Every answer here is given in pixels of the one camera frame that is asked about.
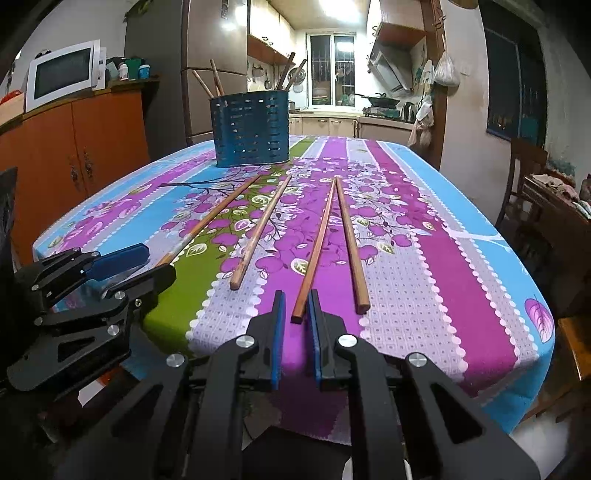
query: dark window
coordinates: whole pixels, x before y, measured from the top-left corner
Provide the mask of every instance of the dark window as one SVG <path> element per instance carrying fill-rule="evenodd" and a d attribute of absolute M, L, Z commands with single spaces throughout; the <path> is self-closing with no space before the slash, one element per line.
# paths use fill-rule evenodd
<path fill-rule="evenodd" d="M 480 3 L 488 54 L 486 131 L 543 146 L 546 79 L 540 38 L 534 27 L 491 0 Z"/>

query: hanging utensil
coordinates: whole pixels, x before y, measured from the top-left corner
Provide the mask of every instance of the hanging utensil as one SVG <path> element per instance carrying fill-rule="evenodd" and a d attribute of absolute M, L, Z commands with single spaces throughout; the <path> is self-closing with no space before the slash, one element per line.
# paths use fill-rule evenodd
<path fill-rule="evenodd" d="M 265 90 L 268 90 L 271 88 L 271 81 L 269 80 L 269 74 L 267 72 L 267 69 L 265 69 Z"/>

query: cloth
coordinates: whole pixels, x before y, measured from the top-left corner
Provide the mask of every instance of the cloth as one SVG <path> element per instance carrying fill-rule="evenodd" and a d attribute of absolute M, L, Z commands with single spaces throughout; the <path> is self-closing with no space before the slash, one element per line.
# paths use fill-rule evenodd
<path fill-rule="evenodd" d="M 424 352 L 511 431 L 548 370 L 554 322 L 500 234 L 449 181 L 402 145 L 292 136 L 290 155 L 282 165 L 217 168 L 212 142 L 186 148 L 73 209 L 37 240 L 35 256 L 73 247 L 107 254 L 143 242 L 150 248 L 145 270 L 234 187 L 262 174 L 177 256 L 177 281 L 144 320 L 144 330 L 164 349 L 211 352 L 243 334 L 252 316 L 269 311 L 276 289 L 285 291 L 289 317 L 330 182 L 340 175 L 372 306 L 364 316 L 355 313 L 335 201 L 313 284 L 323 310 L 341 316 L 349 333 L 383 353 Z M 249 233 L 287 173 L 293 180 L 242 287 L 231 291 L 229 277 Z M 69 305 L 98 297 L 102 288 L 88 286 Z M 347 443 L 346 394 L 316 390 L 306 369 L 305 328 L 286 322 L 280 389 L 251 397 L 249 431 L 277 424 Z"/>

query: wooden chopstick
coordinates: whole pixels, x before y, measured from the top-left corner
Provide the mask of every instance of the wooden chopstick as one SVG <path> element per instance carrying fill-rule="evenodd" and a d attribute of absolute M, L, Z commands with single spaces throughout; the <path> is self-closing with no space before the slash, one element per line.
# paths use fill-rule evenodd
<path fill-rule="evenodd" d="M 205 93 L 207 93 L 207 96 L 209 98 L 213 98 L 213 93 L 212 91 L 207 88 L 207 85 L 205 84 L 205 82 L 203 81 L 203 79 L 199 76 L 199 74 L 195 71 L 195 70 L 191 70 L 193 72 L 193 75 L 195 75 L 195 78 L 197 79 L 197 81 L 201 84 L 201 86 L 203 87 L 203 90 L 205 90 Z"/>
<path fill-rule="evenodd" d="M 236 267 L 236 270 L 234 270 L 232 278 L 230 278 L 231 290 L 238 290 L 240 288 L 240 285 L 242 284 L 242 279 L 244 278 L 244 274 L 246 273 L 248 264 L 251 262 L 252 255 L 256 250 L 256 246 L 258 245 L 258 241 L 261 238 L 265 225 L 269 221 L 269 218 L 271 217 L 271 214 L 275 209 L 275 205 L 277 205 L 277 202 L 279 202 L 281 195 L 283 195 L 283 192 L 290 181 L 291 175 L 288 175 L 287 178 L 280 185 L 279 189 L 275 192 L 275 195 L 273 195 L 273 198 L 271 199 L 269 205 L 267 205 L 267 208 L 265 209 L 265 213 L 263 213 L 263 216 L 256 224 L 255 231 L 252 234 L 251 240 L 248 242 L 248 245 L 244 249 L 244 253 L 242 254 L 240 263 Z"/>
<path fill-rule="evenodd" d="M 310 292 L 310 287 L 312 286 L 312 281 L 314 280 L 314 273 L 316 273 L 316 266 L 318 265 L 320 252 L 322 251 L 322 243 L 324 242 L 326 226 L 329 223 L 330 209 L 332 206 L 334 194 L 335 179 L 333 179 L 332 184 L 330 185 L 329 197 L 326 200 L 326 205 L 324 206 L 324 214 L 322 215 L 322 220 L 320 221 L 320 228 L 318 229 L 316 240 L 314 240 L 314 246 L 312 247 L 312 254 L 310 255 L 308 268 L 306 269 L 306 274 L 304 275 L 304 281 L 301 283 L 300 292 L 298 293 L 295 300 L 294 310 L 291 314 L 292 323 L 302 323 L 304 318 L 304 312 L 306 311 L 306 300 L 308 298 L 308 293 Z"/>
<path fill-rule="evenodd" d="M 213 59 L 209 59 L 209 63 L 212 64 L 213 81 L 216 83 L 216 88 L 219 90 L 220 95 L 226 95 L 223 92 L 222 81 L 220 80 L 220 76 L 217 73 L 216 63 L 213 61 Z"/>
<path fill-rule="evenodd" d="M 214 208 L 212 208 L 209 213 L 199 221 L 197 225 L 195 225 L 188 235 L 185 236 L 183 241 L 178 245 L 174 250 L 168 252 L 162 259 L 158 262 L 157 266 L 164 265 L 166 263 L 172 262 L 176 258 L 176 256 L 185 248 L 191 240 L 195 238 L 201 230 L 203 230 L 209 222 L 211 222 L 217 215 L 226 208 L 230 202 L 236 199 L 238 195 L 240 195 L 244 190 L 246 190 L 250 185 L 255 183 L 260 178 L 260 175 L 253 177 L 242 185 L 240 185 L 236 190 L 234 190 L 227 198 L 223 199 L 220 203 L 218 203 Z"/>
<path fill-rule="evenodd" d="M 345 229 L 345 240 L 347 242 L 347 250 L 349 252 L 349 264 L 351 267 L 351 276 L 353 277 L 353 293 L 355 295 L 355 312 L 358 315 L 365 315 L 370 308 L 368 285 L 365 282 L 365 275 L 363 274 L 363 266 L 359 259 L 359 251 L 357 249 L 357 241 L 355 240 L 355 232 L 353 231 L 353 224 L 349 215 L 349 207 L 345 199 L 345 191 L 341 179 L 336 179 L 336 191 L 339 196 L 340 215 L 343 219 L 343 228 Z"/>
<path fill-rule="evenodd" d="M 279 83 L 277 83 L 277 90 L 281 90 L 283 88 L 283 82 L 285 81 L 285 77 L 287 77 L 287 72 L 289 72 L 289 69 L 291 67 L 291 63 L 294 61 L 294 57 L 296 56 L 296 53 L 293 51 L 290 54 L 290 58 L 289 60 L 287 60 L 287 64 L 285 65 L 285 68 L 283 69 L 283 73 L 281 74 L 281 77 L 279 78 Z"/>
<path fill-rule="evenodd" d="M 307 59 L 304 59 L 301 61 L 300 66 L 298 67 L 298 69 L 295 71 L 295 75 L 291 78 L 291 80 L 287 83 L 287 86 L 285 87 L 285 89 L 289 92 L 291 86 L 294 84 L 295 79 L 297 78 L 297 76 L 300 74 L 302 68 L 304 68 L 304 65 L 306 64 Z"/>

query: window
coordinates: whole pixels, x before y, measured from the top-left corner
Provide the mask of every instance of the window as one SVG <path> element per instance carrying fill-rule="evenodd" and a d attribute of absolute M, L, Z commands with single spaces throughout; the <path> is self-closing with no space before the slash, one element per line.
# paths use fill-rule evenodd
<path fill-rule="evenodd" d="M 308 36 L 310 105 L 354 106 L 355 37 L 345 34 Z"/>
<path fill-rule="evenodd" d="M 496 3 L 480 2 L 488 55 L 486 131 L 542 146 L 546 132 L 546 81 L 534 27 Z"/>

